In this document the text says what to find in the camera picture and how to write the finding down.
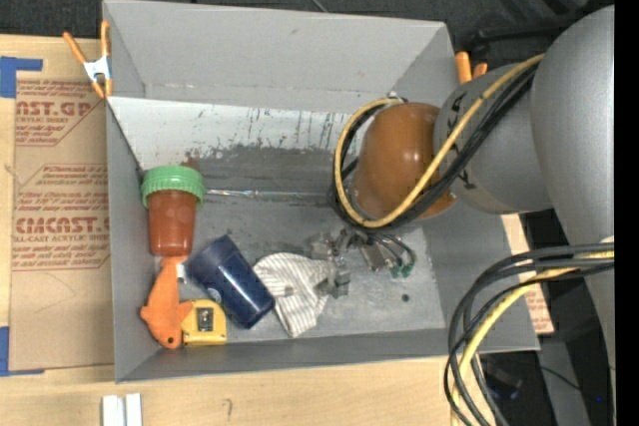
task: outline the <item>blue cup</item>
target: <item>blue cup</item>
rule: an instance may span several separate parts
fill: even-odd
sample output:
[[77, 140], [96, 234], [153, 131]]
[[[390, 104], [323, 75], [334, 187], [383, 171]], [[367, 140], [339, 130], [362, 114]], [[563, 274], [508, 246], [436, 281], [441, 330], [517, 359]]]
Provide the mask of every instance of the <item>blue cup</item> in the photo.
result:
[[227, 235], [214, 239], [186, 267], [191, 278], [244, 328], [251, 328], [275, 306], [273, 296]]

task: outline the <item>orange container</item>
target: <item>orange container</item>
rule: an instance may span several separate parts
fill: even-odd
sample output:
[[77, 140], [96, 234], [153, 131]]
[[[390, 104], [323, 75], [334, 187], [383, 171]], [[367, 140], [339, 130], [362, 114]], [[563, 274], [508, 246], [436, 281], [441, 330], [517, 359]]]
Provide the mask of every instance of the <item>orange container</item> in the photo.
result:
[[145, 173], [142, 203], [149, 210], [149, 250], [186, 256], [193, 247], [196, 209], [204, 199], [202, 175], [184, 166], [161, 166]]

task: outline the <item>yellow cable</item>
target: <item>yellow cable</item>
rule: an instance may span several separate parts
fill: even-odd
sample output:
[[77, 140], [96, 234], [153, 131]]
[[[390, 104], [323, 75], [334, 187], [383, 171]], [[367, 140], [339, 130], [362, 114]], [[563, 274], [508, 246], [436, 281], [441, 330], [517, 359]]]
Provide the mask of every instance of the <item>yellow cable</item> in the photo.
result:
[[501, 76], [499, 79], [497, 79], [495, 82], [493, 82], [472, 103], [470, 108], [459, 120], [459, 123], [457, 123], [452, 133], [448, 136], [448, 139], [446, 139], [446, 142], [437, 152], [437, 155], [432, 160], [432, 162], [430, 163], [430, 165], [428, 166], [424, 174], [421, 176], [421, 178], [419, 179], [419, 182], [417, 183], [415, 188], [410, 192], [410, 194], [408, 194], [408, 196], [406, 196], [406, 198], [401, 202], [401, 204], [398, 207], [396, 207], [391, 213], [378, 219], [364, 218], [350, 204], [350, 201], [348, 200], [348, 197], [346, 196], [346, 192], [343, 188], [343, 181], [341, 179], [341, 150], [343, 148], [343, 145], [344, 145], [346, 136], [350, 130], [350, 127], [352, 127], [352, 125], [359, 119], [359, 117], [362, 114], [379, 105], [399, 103], [401, 102], [401, 100], [392, 100], [392, 99], [377, 100], [359, 109], [348, 120], [348, 122], [346, 123], [346, 126], [341, 132], [339, 140], [337, 141], [337, 148], [335, 150], [335, 159], [334, 159], [334, 166], [333, 166], [333, 174], [334, 174], [334, 180], [335, 180], [335, 188], [337, 189], [337, 196], [339, 197], [339, 201], [343, 205], [344, 209], [346, 210], [350, 218], [354, 220], [355, 222], [357, 222], [359, 225], [362, 225], [363, 227], [376, 228], [376, 227], [384, 227], [385, 225], [388, 225], [393, 220], [395, 220], [398, 216], [405, 213], [415, 202], [419, 194], [421, 194], [421, 192], [424, 190], [424, 188], [426, 187], [426, 185], [428, 184], [432, 176], [437, 171], [439, 164], [445, 158], [446, 154], [448, 153], [448, 151], [450, 151], [450, 148], [452, 148], [452, 145], [455, 143], [455, 141], [459, 137], [459, 134], [461, 134], [461, 132], [466, 127], [470, 119], [479, 110], [479, 107], [481, 107], [483, 102], [485, 102], [493, 93], [495, 93], [499, 88], [501, 88], [504, 84], [506, 84], [512, 78], [516, 77], [518, 74], [522, 73], [523, 71], [530, 68], [531, 66], [534, 66], [535, 64], [537, 64], [539, 61], [541, 61], [542, 58], [543, 58], [543, 54], [532, 57], [528, 59], [527, 61], [524, 61], [523, 63], [518, 64], [517, 66], [509, 70], [507, 73], [505, 73], [503, 76]]
[[[575, 258], [576, 259], [581, 259], [581, 258], [601, 259], [604, 257], [614, 257], [614, 250], [592, 252], [589, 254], [578, 255]], [[538, 275], [534, 275], [533, 277], [530, 277], [529, 279], [527, 279], [525, 281], [526, 285], [522, 287], [518, 287], [517, 289], [513, 289], [512, 291], [510, 291], [510, 293], [504, 296], [497, 303], [497, 305], [495, 305], [495, 307], [486, 315], [483, 321], [479, 323], [479, 326], [477, 327], [477, 330], [475, 331], [474, 335], [471, 337], [470, 341], [468, 341], [468, 343], [465, 345], [463, 354], [461, 355], [461, 359], [459, 361], [459, 374], [461, 376], [461, 379], [462, 380], [465, 379], [466, 373], [468, 372], [468, 368], [470, 367], [470, 361], [472, 357], [474, 357], [481, 341], [483, 341], [488, 331], [493, 327], [493, 325], [501, 317], [501, 315], [514, 302], [516, 302], [519, 298], [521, 298], [532, 285], [539, 283], [539, 281], [556, 277], [558, 275], [563, 275], [564, 273], [568, 273], [576, 269], [578, 268], [565, 267], [565, 268], [552, 268], [552, 269], [544, 270]], [[455, 404], [458, 404], [459, 402], [459, 391], [455, 384], [453, 384], [453, 387], [452, 387], [452, 400]], [[458, 426], [459, 424], [458, 418], [452, 409], [450, 410], [450, 419], [451, 419], [450, 423], [453, 426]]]

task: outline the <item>tape measure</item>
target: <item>tape measure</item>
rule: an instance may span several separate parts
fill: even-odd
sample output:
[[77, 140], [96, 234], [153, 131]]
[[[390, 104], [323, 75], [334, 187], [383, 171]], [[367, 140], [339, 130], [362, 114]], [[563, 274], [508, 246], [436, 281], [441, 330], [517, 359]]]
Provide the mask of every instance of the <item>tape measure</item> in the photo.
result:
[[213, 300], [191, 300], [193, 308], [182, 321], [184, 346], [209, 346], [227, 342], [227, 317]]

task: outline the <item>gray cylinder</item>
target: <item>gray cylinder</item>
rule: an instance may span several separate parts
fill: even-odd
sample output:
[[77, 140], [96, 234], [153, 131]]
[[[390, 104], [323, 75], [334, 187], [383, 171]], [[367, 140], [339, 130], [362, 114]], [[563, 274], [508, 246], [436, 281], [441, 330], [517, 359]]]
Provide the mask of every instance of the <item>gray cylinder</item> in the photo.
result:
[[[467, 82], [450, 95], [437, 116], [435, 151], [470, 105], [495, 80], [513, 66], [493, 70]], [[493, 104], [496, 95], [484, 102], [448, 152], [439, 171], [443, 174], [468, 137]], [[489, 213], [537, 212], [552, 207], [543, 182], [530, 127], [530, 94], [524, 95], [486, 138], [463, 173], [450, 187], [461, 200]]]
[[[539, 65], [531, 94], [535, 147], [571, 244], [614, 236], [614, 6], [570, 27]], [[616, 397], [615, 274], [586, 277]]]

